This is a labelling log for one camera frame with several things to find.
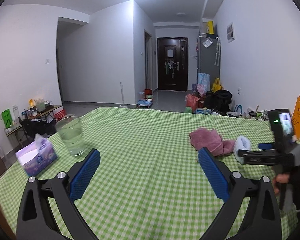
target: hand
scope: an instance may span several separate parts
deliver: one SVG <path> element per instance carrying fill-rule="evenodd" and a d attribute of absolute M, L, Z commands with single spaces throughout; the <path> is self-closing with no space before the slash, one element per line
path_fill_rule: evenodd
<path fill-rule="evenodd" d="M 281 184 L 287 184 L 290 179 L 290 174 L 289 173 L 284 173 L 284 174 L 278 174 L 276 177 L 273 178 L 272 180 L 272 185 L 274 188 L 274 193 L 278 195 L 280 193 L 279 188 L 277 187 L 277 182 Z"/>

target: tissue box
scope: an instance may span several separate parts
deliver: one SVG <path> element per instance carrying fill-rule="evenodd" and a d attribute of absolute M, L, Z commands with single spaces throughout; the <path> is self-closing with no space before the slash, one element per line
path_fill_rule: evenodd
<path fill-rule="evenodd" d="M 35 176 L 52 163 L 57 155 L 52 143 L 41 137 L 40 140 L 36 138 L 33 143 L 18 151 L 16 157 L 28 176 Z"/>

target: pink bag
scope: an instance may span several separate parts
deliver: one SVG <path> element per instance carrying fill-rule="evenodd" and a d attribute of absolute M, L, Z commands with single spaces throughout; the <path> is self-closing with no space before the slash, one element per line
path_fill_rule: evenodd
<path fill-rule="evenodd" d="M 186 106 L 191 107 L 192 112 L 194 112 L 198 108 L 199 99 L 193 95 L 186 95 Z"/>

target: baseboard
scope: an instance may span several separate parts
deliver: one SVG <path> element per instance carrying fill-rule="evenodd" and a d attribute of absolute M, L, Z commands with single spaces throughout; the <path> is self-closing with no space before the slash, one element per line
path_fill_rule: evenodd
<path fill-rule="evenodd" d="M 87 105 L 87 106 L 106 106 L 106 107 L 119 107 L 128 106 L 128 108 L 136 108 L 136 105 L 128 104 L 113 104 L 113 103 L 98 103 L 98 102 L 76 102 L 76 101 L 64 101 L 64 104 L 74 104 L 74 105 Z"/>

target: black backpack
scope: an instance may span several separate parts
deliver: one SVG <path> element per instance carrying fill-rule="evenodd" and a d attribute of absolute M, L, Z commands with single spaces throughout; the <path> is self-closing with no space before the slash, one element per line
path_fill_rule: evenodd
<path fill-rule="evenodd" d="M 232 94 L 227 90 L 218 90 L 215 93 L 209 91 L 207 92 L 203 107 L 225 115 L 227 112 L 230 112 L 229 104 L 232 102 L 231 98 Z"/>

